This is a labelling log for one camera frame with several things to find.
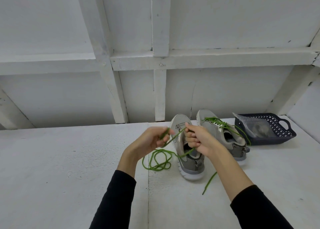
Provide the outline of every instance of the dark blue basket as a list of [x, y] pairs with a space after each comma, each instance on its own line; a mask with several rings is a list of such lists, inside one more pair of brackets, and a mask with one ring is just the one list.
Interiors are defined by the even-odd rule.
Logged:
[[[273, 113], [250, 113], [250, 114], [239, 114], [245, 117], [251, 117], [251, 118], [262, 118], [268, 121], [269, 125], [271, 126], [271, 129], [273, 130], [273, 133], [277, 137], [268, 137], [268, 138], [260, 138], [260, 137], [251, 137], [249, 134], [247, 134], [245, 127], [243, 123], [239, 119], [235, 119], [235, 125], [236, 129], [238, 130], [239, 134], [241, 134], [248, 143], [248, 139], [245, 135], [243, 135], [243, 132], [237, 128], [240, 127], [247, 137], [251, 141], [251, 145], [276, 145], [276, 144], [282, 144], [294, 137], [297, 136], [297, 134], [291, 129], [290, 122], [286, 119], [279, 118], [277, 115]], [[279, 121], [284, 121], [288, 125], [288, 129], [285, 129]]]

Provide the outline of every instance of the transparent plastic packet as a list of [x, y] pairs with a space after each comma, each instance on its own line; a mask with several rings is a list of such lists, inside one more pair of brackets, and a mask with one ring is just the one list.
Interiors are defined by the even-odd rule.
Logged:
[[277, 137], [268, 121], [262, 118], [250, 118], [239, 114], [232, 113], [236, 118], [238, 118], [245, 127], [245, 132], [251, 137], [259, 138], [269, 138]]

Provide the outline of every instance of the gray sneaker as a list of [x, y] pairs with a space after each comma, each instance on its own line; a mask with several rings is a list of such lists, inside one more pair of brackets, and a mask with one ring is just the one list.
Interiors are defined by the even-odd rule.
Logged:
[[222, 122], [214, 113], [207, 109], [198, 111], [197, 122], [198, 125], [205, 127], [213, 137], [229, 150], [239, 165], [245, 164], [246, 153], [250, 149], [247, 147], [245, 139], [239, 135], [234, 126]]
[[[184, 114], [177, 114], [171, 121], [170, 129], [175, 131], [175, 134], [178, 134], [180, 130], [185, 128], [185, 123], [191, 124], [190, 119]], [[186, 142], [184, 132], [178, 135], [173, 140], [174, 147], [177, 150], [177, 154], [182, 156], [189, 150], [191, 147], [188, 146]], [[187, 180], [199, 180], [204, 176], [204, 155], [194, 150], [192, 153], [186, 155], [185, 157], [178, 158], [178, 167], [179, 171]]]

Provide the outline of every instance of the coiled green shoelace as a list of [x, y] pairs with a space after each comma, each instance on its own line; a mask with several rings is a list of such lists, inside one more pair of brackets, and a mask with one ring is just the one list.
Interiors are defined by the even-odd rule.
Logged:
[[[176, 134], [169, 142], [165, 142], [164, 146], [163, 147], [166, 147], [171, 141], [173, 141], [179, 134], [181, 134], [186, 128], [182, 129], [179, 131], [178, 134]], [[159, 139], [163, 139], [168, 133], [169, 133], [169, 130], [170, 128], [168, 128], [160, 137]], [[170, 151], [170, 150], [165, 150], [165, 149], [157, 149], [157, 150], [154, 150], [153, 153], [151, 154], [151, 158], [150, 158], [150, 161], [149, 161], [149, 167], [146, 167], [143, 162], [144, 162], [144, 157], [142, 158], [142, 166], [147, 169], [147, 170], [152, 170], [152, 171], [162, 171], [162, 170], [168, 170], [170, 167], [171, 167], [171, 162], [170, 162], [170, 159], [172, 158], [172, 155], [175, 155], [176, 157], [178, 158], [182, 158], [182, 157], [185, 157], [186, 155], [190, 154], [191, 152], [193, 152], [195, 150], [195, 148], [193, 147], [191, 150], [189, 150], [188, 152], [184, 153], [182, 156], [179, 156], [177, 155], [176, 153], [174, 153], [173, 151]], [[162, 153], [165, 155], [166, 159], [164, 162], [162, 163], [159, 163], [156, 159], [156, 156], [159, 154], [159, 153]], [[156, 165], [152, 166], [151, 165], [151, 162], [152, 160], [154, 159], [154, 161], [156, 162]], [[217, 174], [217, 172], [214, 173], [214, 175], [212, 175], [212, 177], [209, 179], [208, 183], [206, 184], [205, 186], [205, 189], [202, 193], [202, 195], [205, 193], [205, 191], [207, 190], [211, 180], [214, 178], [214, 176]]]
[[[207, 117], [207, 118], [203, 119], [202, 121], [207, 121], [207, 122], [210, 122], [212, 124], [216, 123], [217, 125], [220, 125], [221, 128], [227, 129], [230, 132], [233, 132], [233, 133], [237, 134], [238, 136], [244, 138], [241, 134], [239, 134], [239, 133], [235, 132], [233, 129], [231, 129], [231, 127], [229, 126], [229, 124], [227, 122], [223, 122], [221, 119], [219, 119], [217, 117]], [[245, 135], [245, 137], [248, 140], [248, 145], [251, 145], [251, 141], [247, 137], [246, 133], [242, 129], [240, 129], [238, 126], [236, 126], [236, 125], [232, 125], [232, 126], [233, 127], [237, 127], [239, 130], [241, 130], [241, 132]]]

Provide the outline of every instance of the black sleeve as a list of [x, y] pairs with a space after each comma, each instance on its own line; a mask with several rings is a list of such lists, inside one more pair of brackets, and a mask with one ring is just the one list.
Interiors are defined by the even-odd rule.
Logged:
[[293, 227], [277, 210], [264, 193], [252, 185], [242, 190], [231, 202], [242, 229]]
[[128, 228], [136, 181], [115, 170], [89, 229]]

